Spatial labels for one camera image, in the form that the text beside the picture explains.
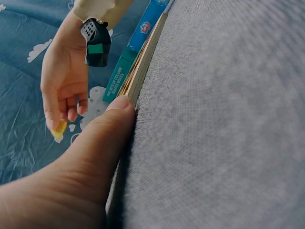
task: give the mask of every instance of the gray fabric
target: gray fabric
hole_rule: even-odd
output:
[[[176,0],[110,226],[305,228],[304,99],[303,0]]]

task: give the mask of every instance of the blue blanket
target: blue blanket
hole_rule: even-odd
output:
[[[41,64],[74,0],[0,0],[0,184],[29,175],[58,158],[106,106],[103,92],[149,0],[135,0],[110,31],[108,66],[91,68],[89,109],[64,137],[47,130],[40,92]]]

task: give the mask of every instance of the black watch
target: black watch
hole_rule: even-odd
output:
[[[85,63],[92,67],[105,67],[111,46],[107,22],[88,19],[81,28],[81,34],[87,43]]]

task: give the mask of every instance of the beige sleeve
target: beige sleeve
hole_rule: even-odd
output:
[[[77,0],[73,12],[83,22],[89,18],[108,22],[112,29],[124,16],[133,0]]]

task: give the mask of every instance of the yellow object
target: yellow object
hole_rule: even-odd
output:
[[[60,121],[56,130],[51,131],[51,133],[55,138],[61,138],[61,136],[63,135],[63,132],[66,130],[66,128],[67,128],[67,122]]]

